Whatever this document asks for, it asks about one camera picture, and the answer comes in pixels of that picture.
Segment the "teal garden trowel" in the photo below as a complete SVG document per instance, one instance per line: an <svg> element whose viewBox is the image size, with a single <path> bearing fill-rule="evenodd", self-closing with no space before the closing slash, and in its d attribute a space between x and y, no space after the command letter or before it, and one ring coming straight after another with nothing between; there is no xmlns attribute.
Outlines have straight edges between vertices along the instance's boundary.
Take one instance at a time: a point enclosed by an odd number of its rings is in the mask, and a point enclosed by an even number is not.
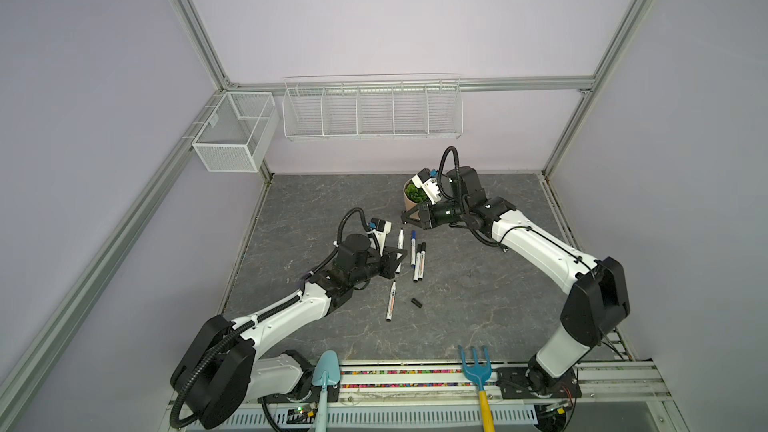
<svg viewBox="0 0 768 432"><path fill-rule="evenodd" d="M315 419L315 431L326 432L328 426L329 390L340 383L341 367L338 354L333 350L325 351L319 358L312 377L312 385L319 387L319 402Z"/></svg>

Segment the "white mesh basket small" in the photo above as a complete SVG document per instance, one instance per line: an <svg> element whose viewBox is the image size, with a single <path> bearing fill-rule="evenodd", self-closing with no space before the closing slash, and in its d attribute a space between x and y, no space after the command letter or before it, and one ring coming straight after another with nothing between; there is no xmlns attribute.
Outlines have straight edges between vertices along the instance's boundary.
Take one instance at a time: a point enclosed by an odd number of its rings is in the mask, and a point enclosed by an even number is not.
<svg viewBox="0 0 768 432"><path fill-rule="evenodd" d="M279 125L268 92L225 92L192 146L209 172L258 173Z"/></svg>

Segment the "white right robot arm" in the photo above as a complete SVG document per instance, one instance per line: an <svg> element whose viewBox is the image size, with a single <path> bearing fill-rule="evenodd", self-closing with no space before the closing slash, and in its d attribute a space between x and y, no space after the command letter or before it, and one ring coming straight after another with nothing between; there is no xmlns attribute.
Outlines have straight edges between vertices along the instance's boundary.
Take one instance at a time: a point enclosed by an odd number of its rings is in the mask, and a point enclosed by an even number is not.
<svg viewBox="0 0 768 432"><path fill-rule="evenodd" d="M537 226L508 200L487 197L475 169L423 169L408 183L426 198L402 212L404 222L424 230L465 228L486 246L516 252L565 294L557 329L530 359L520 382L533 395L559 390L574 377L574 366L629 316L619 261L582 252Z"/></svg>

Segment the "white marker pen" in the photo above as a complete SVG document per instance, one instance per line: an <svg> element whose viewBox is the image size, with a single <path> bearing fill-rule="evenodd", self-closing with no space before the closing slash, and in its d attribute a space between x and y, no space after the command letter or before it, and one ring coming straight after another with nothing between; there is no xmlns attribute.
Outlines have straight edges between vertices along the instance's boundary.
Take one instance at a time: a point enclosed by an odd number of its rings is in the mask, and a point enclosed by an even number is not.
<svg viewBox="0 0 768 432"><path fill-rule="evenodd" d="M396 291L397 291L397 282L396 280L393 280L390 287L388 303L387 303L387 311L385 316L385 320L387 322L390 322L393 319L394 307L396 302Z"/></svg>
<svg viewBox="0 0 768 432"><path fill-rule="evenodd" d="M402 251L404 250L403 249L404 245L405 245L404 244L404 229L400 228L399 234L398 234L398 239L397 239L397 249L398 249L399 252L397 253L398 263L397 263L397 267L396 267L396 270L395 270L396 275L399 275L401 273L402 260L403 260L403 254L404 254Z"/></svg>
<svg viewBox="0 0 768 432"><path fill-rule="evenodd" d="M421 242L419 244L419 255L418 255L418 265L417 265L417 281L422 281L424 278L424 268L425 268L425 256L426 256L426 242Z"/></svg>
<svg viewBox="0 0 768 432"><path fill-rule="evenodd" d="M413 265L413 281L418 282L421 274L421 260L422 260L422 244L418 243L416 246L415 259Z"/></svg>

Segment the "pink faceted plant pot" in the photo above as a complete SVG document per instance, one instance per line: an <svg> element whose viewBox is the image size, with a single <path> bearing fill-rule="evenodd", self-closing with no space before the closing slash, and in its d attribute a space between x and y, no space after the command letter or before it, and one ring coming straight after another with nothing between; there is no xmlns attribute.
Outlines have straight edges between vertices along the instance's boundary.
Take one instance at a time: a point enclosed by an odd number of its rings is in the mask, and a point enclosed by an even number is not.
<svg viewBox="0 0 768 432"><path fill-rule="evenodd" d="M410 202L410 201L409 201L409 200L408 200L408 199L405 197L405 194L404 194L404 188L403 188L403 197L404 197L404 203L405 203L405 207L404 207L404 210L405 210L405 211L407 211L407 210L410 210L410 209L412 209L413 207L416 207L418 203L413 203L413 202Z"/></svg>

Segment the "green artificial plant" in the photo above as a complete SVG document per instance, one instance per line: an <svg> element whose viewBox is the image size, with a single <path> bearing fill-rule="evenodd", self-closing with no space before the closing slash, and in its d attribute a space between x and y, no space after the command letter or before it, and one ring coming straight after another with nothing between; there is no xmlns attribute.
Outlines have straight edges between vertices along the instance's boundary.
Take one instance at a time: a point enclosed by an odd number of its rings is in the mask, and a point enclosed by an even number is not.
<svg viewBox="0 0 768 432"><path fill-rule="evenodd" d="M429 198L423 189L418 188L412 181L408 181L404 188L405 197L413 203L428 201Z"/></svg>

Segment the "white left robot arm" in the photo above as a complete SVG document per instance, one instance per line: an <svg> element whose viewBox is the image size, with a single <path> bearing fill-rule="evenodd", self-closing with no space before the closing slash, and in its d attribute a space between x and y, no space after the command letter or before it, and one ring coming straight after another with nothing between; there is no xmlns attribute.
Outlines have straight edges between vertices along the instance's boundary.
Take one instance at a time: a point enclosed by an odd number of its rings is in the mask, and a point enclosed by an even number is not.
<svg viewBox="0 0 768 432"><path fill-rule="evenodd" d="M408 255L403 248L377 248L368 234L350 234L287 297L236 319L208 319L171 375L177 397L169 425L183 429L198 422L212 429L248 396L291 393L304 375L300 361L287 354L288 363L277 366L263 354L337 310L362 284L378 276L393 279Z"/></svg>

